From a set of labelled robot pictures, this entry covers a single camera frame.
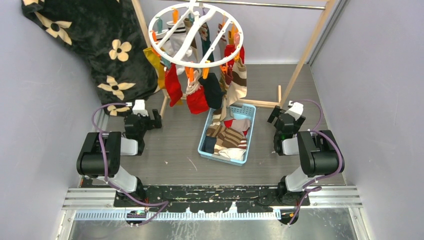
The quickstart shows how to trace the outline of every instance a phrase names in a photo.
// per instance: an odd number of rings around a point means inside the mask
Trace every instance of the laundry basket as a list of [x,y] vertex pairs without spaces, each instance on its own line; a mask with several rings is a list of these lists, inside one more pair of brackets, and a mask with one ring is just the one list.
[[247,148],[246,148],[246,152],[244,153],[243,160],[240,161],[240,160],[236,160],[236,159],[232,159],[232,158],[228,158],[228,157],[223,157],[223,156],[220,156],[220,155],[216,155],[216,154],[212,154],[212,153],[202,151],[202,146],[205,142],[205,137],[206,137],[206,130],[209,128],[209,126],[212,123],[212,115],[213,115],[213,112],[215,111],[212,108],[209,110],[209,114],[207,115],[206,123],[204,125],[203,133],[201,135],[200,143],[199,143],[197,150],[198,150],[200,156],[203,157],[203,158],[207,158],[207,159],[211,159],[211,160],[215,160],[215,161],[220,161],[220,162],[227,163],[227,164],[242,166],[248,160],[249,148],[251,146],[251,140],[252,140],[253,127],[254,127],[254,124],[255,124],[256,107],[253,106],[253,105],[244,103],[244,104],[241,104],[241,105],[233,104],[233,105],[230,106],[230,108],[232,110],[232,113],[234,114],[235,119],[250,119],[250,122],[251,122],[250,129],[249,129],[247,136],[246,136]]

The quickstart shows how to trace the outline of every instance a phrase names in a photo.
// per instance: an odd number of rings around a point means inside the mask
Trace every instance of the wall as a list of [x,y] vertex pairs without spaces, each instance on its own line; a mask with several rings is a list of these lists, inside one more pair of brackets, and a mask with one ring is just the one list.
[[86,66],[2,1],[0,239],[50,240],[90,116],[100,105]]
[[[292,4],[308,6],[324,6],[325,2],[316,0],[243,0],[251,3]],[[171,5],[180,4],[175,1],[140,0],[144,18],[149,25],[152,18],[161,10]],[[244,48],[246,63],[248,64],[296,64],[320,17],[321,10],[240,6],[216,4],[217,7],[230,13],[241,25],[244,32]],[[172,20],[168,13],[163,19]],[[210,35],[215,39],[218,24],[223,17],[217,13],[208,21]],[[200,37],[196,37],[198,46],[201,46]],[[217,59],[221,59],[219,51],[214,52]]]
[[424,2],[350,1],[312,66],[378,240],[422,239]]

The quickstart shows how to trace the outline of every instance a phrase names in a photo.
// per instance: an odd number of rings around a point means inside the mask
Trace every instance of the black floral blanket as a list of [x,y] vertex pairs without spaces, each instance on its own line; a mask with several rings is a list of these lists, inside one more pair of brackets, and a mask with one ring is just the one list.
[[[22,0],[25,17],[81,56],[102,104],[147,99],[158,85],[131,0]],[[128,107],[109,106],[112,116]]]

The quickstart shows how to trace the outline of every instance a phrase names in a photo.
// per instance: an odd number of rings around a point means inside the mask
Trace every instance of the metal rail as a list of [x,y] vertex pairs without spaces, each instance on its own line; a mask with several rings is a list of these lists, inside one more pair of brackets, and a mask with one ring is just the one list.
[[[190,0],[159,0],[171,2],[190,2]],[[280,3],[256,3],[245,1],[220,1],[220,0],[198,0],[198,3],[205,4],[227,4],[227,5],[243,5],[255,7],[271,7],[271,8],[284,8],[284,9],[309,9],[309,10],[325,10],[325,6],[309,6],[309,5],[293,5],[293,4],[280,4]]]

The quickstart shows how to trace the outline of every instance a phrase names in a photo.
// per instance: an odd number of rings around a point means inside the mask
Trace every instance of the pile of socks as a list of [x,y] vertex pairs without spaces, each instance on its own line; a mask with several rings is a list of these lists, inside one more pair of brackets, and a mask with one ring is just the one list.
[[206,130],[202,151],[242,161],[248,146],[246,136],[251,121],[231,118],[231,112],[227,112],[226,120],[220,121],[221,114],[220,110],[213,113],[212,123]]

